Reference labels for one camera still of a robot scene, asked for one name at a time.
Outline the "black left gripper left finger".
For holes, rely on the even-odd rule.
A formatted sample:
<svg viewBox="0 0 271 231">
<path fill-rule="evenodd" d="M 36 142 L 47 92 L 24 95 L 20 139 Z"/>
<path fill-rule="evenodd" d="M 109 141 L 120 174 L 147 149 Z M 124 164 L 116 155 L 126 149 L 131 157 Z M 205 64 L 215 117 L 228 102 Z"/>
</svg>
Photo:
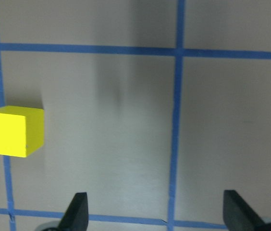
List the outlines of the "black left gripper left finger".
<svg viewBox="0 0 271 231">
<path fill-rule="evenodd" d="M 86 231 L 88 228 L 88 198 L 86 192 L 74 195 L 57 226 L 59 231 Z"/>
</svg>

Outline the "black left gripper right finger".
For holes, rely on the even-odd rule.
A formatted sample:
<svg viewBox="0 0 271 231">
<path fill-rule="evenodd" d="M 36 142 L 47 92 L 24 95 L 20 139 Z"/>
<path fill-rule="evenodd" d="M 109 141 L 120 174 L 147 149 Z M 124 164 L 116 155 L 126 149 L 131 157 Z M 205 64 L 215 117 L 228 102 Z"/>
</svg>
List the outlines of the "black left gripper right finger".
<svg viewBox="0 0 271 231">
<path fill-rule="evenodd" d="M 235 190 L 224 190 L 222 217 L 229 231 L 258 231 L 266 223 Z"/>
</svg>

